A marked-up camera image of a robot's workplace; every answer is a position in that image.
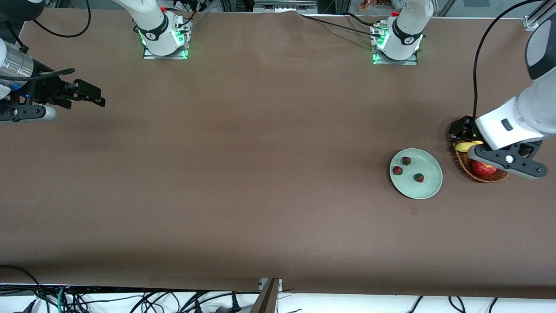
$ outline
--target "strawberry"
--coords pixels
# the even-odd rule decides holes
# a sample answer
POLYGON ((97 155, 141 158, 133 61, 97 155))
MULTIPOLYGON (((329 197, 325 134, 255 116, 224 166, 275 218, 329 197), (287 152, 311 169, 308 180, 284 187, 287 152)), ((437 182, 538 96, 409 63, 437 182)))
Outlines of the strawberry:
POLYGON ((408 156, 404 156, 404 157, 401 159, 401 162, 402 162, 405 166, 408 166, 409 164, 411 164, 411 158, 408 157, 408 156))
POLYGON ((415 181, 418 183, 422 183, 425 180, 425 177, 421 173, 419 173, 419 174, 415 174, 413 176, 413 179, 415 179, 415 181))
POLYGON ((402 175, 404 173, 404 170, 401 167, 394 167, 392 172, 394 172, 394 175, 402 175))

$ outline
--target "banana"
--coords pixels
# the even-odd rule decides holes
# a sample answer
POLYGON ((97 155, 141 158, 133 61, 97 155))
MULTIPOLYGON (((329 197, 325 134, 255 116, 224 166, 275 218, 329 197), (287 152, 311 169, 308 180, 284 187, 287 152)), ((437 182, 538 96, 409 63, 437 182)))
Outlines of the banana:
POLYGON ((459 143, 455 146, 455 150, 458 152, 467 152, 472 146, 477 145, 476 143, 459 143))

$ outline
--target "round plate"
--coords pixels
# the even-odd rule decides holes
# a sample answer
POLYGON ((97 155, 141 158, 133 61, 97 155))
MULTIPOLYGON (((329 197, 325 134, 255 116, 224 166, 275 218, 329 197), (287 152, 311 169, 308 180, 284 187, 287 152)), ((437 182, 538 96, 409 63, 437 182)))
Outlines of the round plate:
POLYGON ((390 162, 390 178, 394 186, 404 195, 413 199, 427 199, 434 196, 442 186, 442 169, 440 164, 421 149, 409 148, 398 152, 390 162), (411 164, 404 165, 403 157, 410 157, 411 164), (394 175, 395 166, 404 170, 402 175, 394 175), (421 173, 425 177, 422 183, 413 179, 413 175, 421 173))

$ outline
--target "red apple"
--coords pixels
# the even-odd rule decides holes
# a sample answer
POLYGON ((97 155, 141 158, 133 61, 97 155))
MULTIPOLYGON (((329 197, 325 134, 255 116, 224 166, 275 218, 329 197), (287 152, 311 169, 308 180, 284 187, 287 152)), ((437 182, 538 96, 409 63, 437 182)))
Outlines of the red apple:
POLYGON ((491 176, 496 172, 496 167, 479 161, 473 161, 473 165, 471 167, 473 168, 473 173, 481 177, 491 176))

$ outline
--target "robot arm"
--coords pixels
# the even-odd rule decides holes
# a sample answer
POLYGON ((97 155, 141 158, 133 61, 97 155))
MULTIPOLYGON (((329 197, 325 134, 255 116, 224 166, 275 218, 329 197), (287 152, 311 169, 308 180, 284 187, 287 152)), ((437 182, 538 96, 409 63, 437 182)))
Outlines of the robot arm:
POLYGON ((166 56, 185 44, 183 17, 163 12, 156 0, 112 0, 131 15, 145 47, 157 56, 166 56))
MULTIPOLYGON (((0 22, 30 21, 44 9, 44 0, 0 0, 0 22)), ((0 39, 0 124, 53 120, 57 111, 45 104, 70 109, 72 101, 105 105, 101 90, 85 81, 65 82, 26 50, 0 39), (41 76, 41 79, 30 77, 41 76)))
POLYGON ((538 179, 547 167, 533 160, 543 139, 556 134, 556 14, 531 35, 525 62, 533 79, 518 96, 477 118, 466 116, 452 124, 454 138, 476 135, 486 145, 469 150, 469 157, 517 174, 538 179))
POLYGON ((423 30, 433 16, 432 0, 407 0, 396 17, 386 20, 388 34, 378 48, 393 60, 407 60, 419 48, 423 30))

